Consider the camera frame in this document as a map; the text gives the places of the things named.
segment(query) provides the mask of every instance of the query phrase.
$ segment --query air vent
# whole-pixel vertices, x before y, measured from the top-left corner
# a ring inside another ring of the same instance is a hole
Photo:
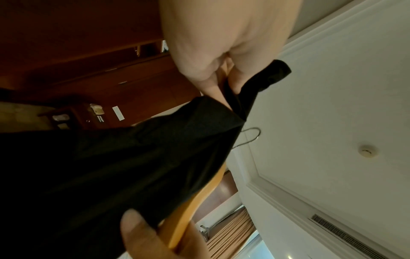
[[[316,224],[318,224],[319,226],[321,226],[322,228],[326,229],[327,231],[331,232],[332,234],[334,234],[335,236],[337,236],[338,238],[340,238],[342,241],[344,241],[345,243],[349,244],[350,246],[356,248],[358,251],[360,251],[361,253],[365,254],[366,256],[368,256],[371,259],[388,259],[387,257],[385,257],[384,255],[374,251],[372,248],[368,247],[367,245],[365,245],[364,243],[360,242],[359,240],[357,240],[356,238],[352,237],[351,235],[349,235],[348,233],[344,232],[343,230],[341,230],[340,228],[336,227],[335,225],[333,225],[332,223],[328,222],[327,220],[321,218],[318,215],[313,215],[313,217],[311,218],[311,220],[313,222],[315,222]]]

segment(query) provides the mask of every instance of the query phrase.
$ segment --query person's right hand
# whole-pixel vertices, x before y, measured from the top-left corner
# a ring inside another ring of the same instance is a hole
[[[279,54],[302,0],[159,0],[162,31],[179,71],[222,102],[218,70],[230,57],[229,85],[238,94]]]
[[[169,250],[135,210],[127,210],[120,224],[127,252],[133,259],[210,259],[205,240],[190,224],[179,243],[177,253]]]

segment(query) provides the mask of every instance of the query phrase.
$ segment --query black garment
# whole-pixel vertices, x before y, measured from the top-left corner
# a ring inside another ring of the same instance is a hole
[[[276,60],[238,96],[226,85],[234,112],[202,96],[134,128],[0,134],[3,249],[41,258],[118,257],[125,250],[122,214],[134,208],[155,227],[200,190],[228,156],[258,91],[289,73]]]

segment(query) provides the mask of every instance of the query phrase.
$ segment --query striped curtain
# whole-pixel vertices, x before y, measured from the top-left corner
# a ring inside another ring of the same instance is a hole
[[[256,231],[245,207],[226,220],[230,221],[207,242],[211,259],[233,258]]]

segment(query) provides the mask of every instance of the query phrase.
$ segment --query white paper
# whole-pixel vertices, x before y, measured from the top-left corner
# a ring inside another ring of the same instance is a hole
[[[118,106],[115,106],[112,109],[114,110],[115,115],[118,117],[119,120],[125,119],[124,115],[121,113],[120,108],[118,108]]]

